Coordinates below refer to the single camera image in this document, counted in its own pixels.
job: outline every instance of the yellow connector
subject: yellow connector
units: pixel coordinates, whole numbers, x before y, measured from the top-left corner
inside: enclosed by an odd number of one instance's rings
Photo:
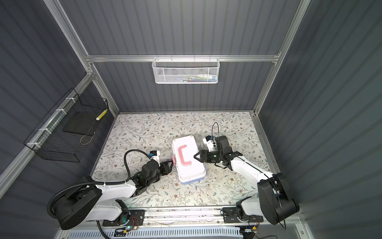
[[[106,112],[107,112],[107,109],[106,110],[104,110],[97,118],[96,118],[96,120],[100,120],[105,114],[106,114]]]

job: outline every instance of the white mesh basket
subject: white mesh basket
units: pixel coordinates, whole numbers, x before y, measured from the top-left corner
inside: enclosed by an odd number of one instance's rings
[[[152,61],[158,84],[215,84],[218,82],[219,68],[219,59],[204,62]]]

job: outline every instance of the black mesh basket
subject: black mesh basket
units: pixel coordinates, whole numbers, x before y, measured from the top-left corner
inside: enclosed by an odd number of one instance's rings
[[[106,99],[76,94],[34,142],[29,136],[24,144],[42,159],[79,163],[107,110]]]

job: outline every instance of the gray wall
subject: gray wall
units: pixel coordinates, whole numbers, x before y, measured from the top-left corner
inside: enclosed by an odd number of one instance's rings
[[[2,172],[51,107],[85,71],[43,1],[0,1],[0,137]],[[91,83],[86,95],[100,97]],[[53,238],[57,220],[46,203],[60,189],[89,175],[113,122],[107,113],[81,163],[38,156],[0,199],[1,238]]]
[[[314,236],[380,238],[382,1],[313,1],[260,119]]]
[[[298,0],[61,1],[90,55],[276,54]]]
[[[271,62],[222,62],[217,84],[156,84],[151,63],[95,63],[123,111],[253,110]]]
[[[0,172],[85,75],[43,1],[0,1]]]

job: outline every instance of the floral patterned surface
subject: floral patterned surface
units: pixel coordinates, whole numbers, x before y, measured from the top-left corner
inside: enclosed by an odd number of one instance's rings
[[[214,122],[218,122],[220,134],[227,136],[233,151],[241,152],[254,164],[269,170],[249,112],[121,114],[107,139],[93,178],[125,180],[123,155],[130,149],[147,153],[159,150],[160,160],[166,161],[172,157],[172,140],[188,135],[195,137],[199,149],[206,148],[202,139],[211,134]],[[131,175],[140,171],[146,162],[139,152],[127,156]],[[206,164],[206,168],[207,176],[203,180],[183,185],[176,167],[173,167],[169,175],[162,176],[146,192],[134,198],[124,198],[124,201],[128,207],[228,205],[257,193],[257,185],[251,185],[240,174],[213,164]]]

